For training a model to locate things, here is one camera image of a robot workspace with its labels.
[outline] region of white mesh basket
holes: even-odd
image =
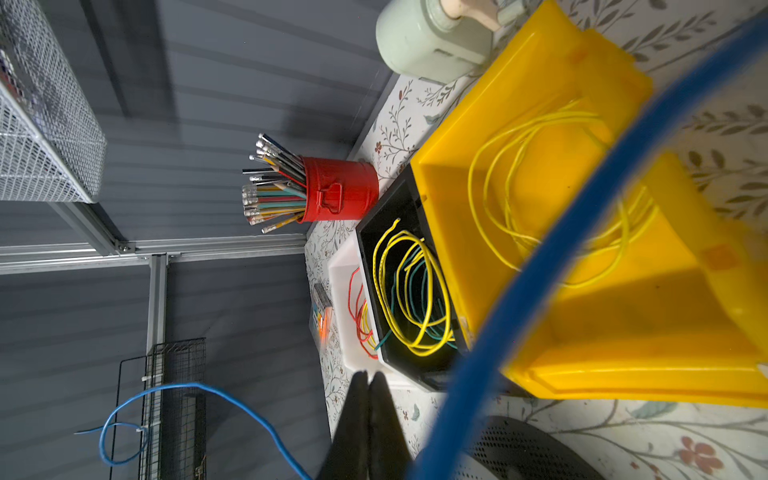
[[[35,0],[0,0],[0,200],[94,203],[107,142]]]

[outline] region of floral tablecloth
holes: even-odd
[[[581,28],[596,28],[631,53],[663,88],[717,48],[760,0],[560,0]],[[498,36],[503,49],[513,26]],[[439,87],[400,77],[367,133],[361,161],[376,166],[385,189],[477,81],[469,75]],[[699,190],[725,216],[768,231],[768,58],[711,98],[668,147],[686,163]],[[327,260],[355,222],[321,222],[306,245],[310,282],[329,288]],[[320,359],[331,429],[352,372],[341,359],[336,326]],[[441,394],[393,392],[411,453],[424,446]],[[768,478],[768,412],[695,403],[626,400],[531,400],[498,397],[488,413],[524,420],[551,433],[605,478],[693,480]]]

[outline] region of yellow plastic bin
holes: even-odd
[[[412,160],[435,248],[471,345],[514,277],[483,240],[468,205],[475,153],[504,128],[582,99],[611,143],[651,95],[650,79],[594,31],[581,32],[547,0],[472,92]],[[472,195],[504,142],[478,164]],[[530,143],[512,184],[526,232],[543,237],[604,156],[577,125],[547,127]],[[503,373],[542,398],[621,398],[768,407],[768,291],[764,239],[719,220],[679,161],[665,154],[647,187],[659,213],[610,275],[560,289]],[[504,175],[491,191],[503,199]],[[525,258],[487,218],[491,242]],[[603,270],[615,252],[579,261],[569,279]]]

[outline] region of wire mesh basket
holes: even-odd
[[[35,0],[0,0],[0,200],[94,203],[107,141]]]
[[[204,373],[205,339],[159,343],[147,355],[144,388],[202,382]],[[151,393],[141,417],[149,439],[139,457],[139,480],[205,480],[205,392]]]
[[[499,480],[603,480],[573,450],[520,420],[489,416],[468,453]]]

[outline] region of soap dispenser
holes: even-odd
[[[393,71],[447,84],[483,65],[493,32],[524,11],[517,0],[499,12],[493,0],[392,0],[376,22],[376,43]]]

